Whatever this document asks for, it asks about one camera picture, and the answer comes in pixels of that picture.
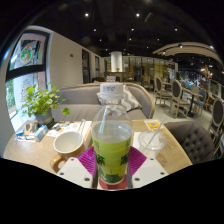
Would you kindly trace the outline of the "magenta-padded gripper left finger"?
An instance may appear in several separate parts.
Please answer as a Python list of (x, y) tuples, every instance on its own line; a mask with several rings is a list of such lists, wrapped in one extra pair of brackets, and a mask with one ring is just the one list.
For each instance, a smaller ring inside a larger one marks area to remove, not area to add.
[(94, 147), (87, 149), (78, 158), (69, 158), (57, 175), (81, 187), (96, 188), (98, 171)]

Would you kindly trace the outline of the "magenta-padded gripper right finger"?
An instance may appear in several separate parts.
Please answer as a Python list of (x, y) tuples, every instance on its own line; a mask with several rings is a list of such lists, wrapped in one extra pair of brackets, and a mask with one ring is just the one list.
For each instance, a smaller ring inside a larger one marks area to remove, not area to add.
[(130, 147), (127, 167), (127, 187), (140, 188), (157, 181), (168, 173), (155, 158), (148, 158), (134, 147)]

